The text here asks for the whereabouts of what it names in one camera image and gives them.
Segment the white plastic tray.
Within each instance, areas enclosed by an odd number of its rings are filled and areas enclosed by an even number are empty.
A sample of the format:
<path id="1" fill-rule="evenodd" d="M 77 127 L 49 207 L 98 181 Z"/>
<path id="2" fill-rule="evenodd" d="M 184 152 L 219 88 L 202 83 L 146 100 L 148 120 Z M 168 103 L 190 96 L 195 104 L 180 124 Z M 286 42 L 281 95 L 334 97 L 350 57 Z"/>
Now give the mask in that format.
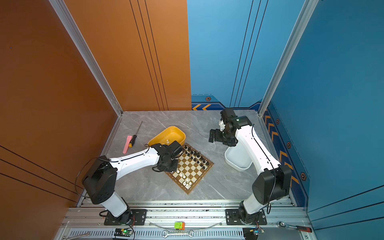
<path id="1" fill-rule="evenodd" d="M 239 172 L 244 172 L 253 164 L 247 150 L 240 144 L 228 147 L 225 152 L 225 160 L 228 165 Z"/>

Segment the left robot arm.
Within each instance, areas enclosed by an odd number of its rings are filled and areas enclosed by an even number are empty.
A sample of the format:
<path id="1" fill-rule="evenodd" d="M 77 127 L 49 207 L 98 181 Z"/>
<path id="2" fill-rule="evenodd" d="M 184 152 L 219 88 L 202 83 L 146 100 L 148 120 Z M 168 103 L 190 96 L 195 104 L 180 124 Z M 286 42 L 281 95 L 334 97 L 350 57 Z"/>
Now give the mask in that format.
<path id="1" fill-rule="evenodd" d="M 177 141 L 170 145 L 154 144 L 145 150 L 119 158 L 97 157 L 82 179 L 89 198 L 95 205 L 102 205 L 112 220 L 120 225 L 132 224 L 134 214 L 126 201 L 115 191 L 120 178 L 152 166 L 154 172 L 177 170 L 182 145 Z"/>

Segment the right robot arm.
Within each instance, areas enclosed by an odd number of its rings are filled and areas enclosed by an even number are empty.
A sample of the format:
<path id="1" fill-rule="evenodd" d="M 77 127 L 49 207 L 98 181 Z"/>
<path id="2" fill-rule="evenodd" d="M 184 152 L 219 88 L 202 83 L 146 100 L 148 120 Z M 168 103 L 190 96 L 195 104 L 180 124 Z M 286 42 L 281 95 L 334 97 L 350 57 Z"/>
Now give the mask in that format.
<path id="1" fill-rule="evenodd" d="M 228 146 L 225 161 L 235 170 L 243 172 L 251 166 L 256 169 L 252 193 L 239 206 L 241 221 L 252 224 L 272 201 L 289 194 L 292 170 L 269 152 L 248 117 L 237 116 L 232 108 L 222 110 L 220 115 L 220 127 L 210 131 L 209 142 Z"/>

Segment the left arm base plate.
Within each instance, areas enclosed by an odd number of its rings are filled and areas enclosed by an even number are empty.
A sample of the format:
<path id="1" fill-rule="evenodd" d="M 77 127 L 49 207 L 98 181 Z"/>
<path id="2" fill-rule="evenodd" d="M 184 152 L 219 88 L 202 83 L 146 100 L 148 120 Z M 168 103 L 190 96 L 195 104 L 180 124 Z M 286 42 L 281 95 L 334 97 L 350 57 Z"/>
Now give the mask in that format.
<path id="1" fill-rule="evenodd" d="M 143 226 L 147 218 L 146 209 L 130 209 L 119 217 L 114 217 L 107 211 L 104 221 L 105 226 Z"/>

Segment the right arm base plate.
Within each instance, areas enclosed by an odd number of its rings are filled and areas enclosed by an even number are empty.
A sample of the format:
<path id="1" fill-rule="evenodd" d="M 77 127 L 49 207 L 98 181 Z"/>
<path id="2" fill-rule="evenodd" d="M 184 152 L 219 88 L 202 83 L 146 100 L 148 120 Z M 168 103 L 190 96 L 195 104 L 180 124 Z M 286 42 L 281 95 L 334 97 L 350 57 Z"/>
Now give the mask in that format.
<path id="1" fill-rule="evenodd" d="M 258 213 L 256 213 L 256 216 L 253 218 L 253 221 L 249 223 L 242 221 L 239 209 L 225 209 L 225 214 L 226 214 L 226 223 L 228 226 L 235 226 L 235 225 L 266 226 L 268 224 L 264 210 L 261 210 Z"/>

